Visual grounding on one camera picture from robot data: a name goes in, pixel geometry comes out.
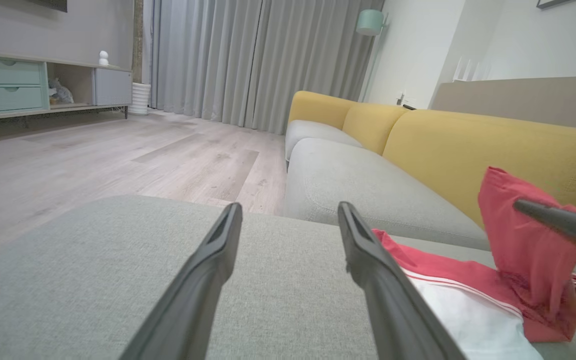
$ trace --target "white planter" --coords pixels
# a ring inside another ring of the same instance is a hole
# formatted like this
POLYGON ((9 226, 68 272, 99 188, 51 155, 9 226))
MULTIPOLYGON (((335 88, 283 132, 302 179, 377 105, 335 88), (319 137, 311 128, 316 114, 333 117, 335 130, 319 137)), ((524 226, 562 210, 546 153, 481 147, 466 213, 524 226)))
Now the white planter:
POLYGON ((148 115, 148 100, 151 98, 151 85, 132 83, 132 105, 128 105, 128 114, 148 115))

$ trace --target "teal lamp shade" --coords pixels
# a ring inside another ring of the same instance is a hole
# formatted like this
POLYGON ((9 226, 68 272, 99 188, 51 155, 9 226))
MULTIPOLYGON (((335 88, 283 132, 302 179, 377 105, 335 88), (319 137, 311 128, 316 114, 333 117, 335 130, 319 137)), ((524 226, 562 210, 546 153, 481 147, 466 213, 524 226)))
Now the teal lamp shade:
POLYGON ((379 35, 384 24, 384 13, 374 9, 365 9, 359 13, 357 32, 361 35, 374 37, 379 35))

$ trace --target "white stripe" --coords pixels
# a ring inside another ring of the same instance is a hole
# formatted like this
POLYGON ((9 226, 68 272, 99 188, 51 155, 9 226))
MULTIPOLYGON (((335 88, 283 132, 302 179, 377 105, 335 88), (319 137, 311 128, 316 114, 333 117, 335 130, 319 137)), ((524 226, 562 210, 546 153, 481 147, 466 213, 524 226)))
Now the white stripe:
POLYGON ((522 320, 524 318, 522 316, 521 310, 517 309, 515 306, 510 305, 509 303, 505 303, 503 301, 499 301, 499 300, 485 294, 484 292, 481 292, 480 290, 475 289, 474 287, 470 287, 466 284, 462 284, 461 282, 451 280, 450 278, 427 276, 427 275, 422 275, 420 273, 416 273, 413 271, 409 271, 409 270, 404 269, 404 268, 401 268, 401 269, 410 278, 415 278, 417 280, 423 280, 423 281, 427 281, 429 283, 435 283, 437 285, 441 285, 444 287, 457 288, 457 289, 461 289, 461 290, 470 292, 471 294, 475 294, 476 296, 480 296, 480 297, 490 301, 494 305, 497 305, 498 307, 506 310, 507 312, 512 313, 513 315, 521 318, 522 320))

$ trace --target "gray cabinet door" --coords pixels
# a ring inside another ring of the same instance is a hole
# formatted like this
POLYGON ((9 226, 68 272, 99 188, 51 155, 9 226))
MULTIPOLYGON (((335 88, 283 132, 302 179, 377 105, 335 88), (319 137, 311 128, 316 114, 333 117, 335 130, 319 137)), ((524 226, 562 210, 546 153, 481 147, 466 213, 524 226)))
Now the gray cabinet door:
POLYGON ((133 75, 129 71, 97 68, 94 71, 95 105, 130 105, 133 75))

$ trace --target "open shelf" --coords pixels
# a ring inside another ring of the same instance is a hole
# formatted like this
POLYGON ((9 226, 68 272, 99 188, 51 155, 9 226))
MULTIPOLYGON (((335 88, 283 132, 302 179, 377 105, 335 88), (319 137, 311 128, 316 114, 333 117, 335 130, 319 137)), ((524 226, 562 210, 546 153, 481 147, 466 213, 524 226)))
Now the open shelf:
POLYGON ((48 79, 59 83, 72 94, 74 104, 50 105, 51 110, 91 107, 94 105, 94 68, 74 64, 46 63, 48 79))

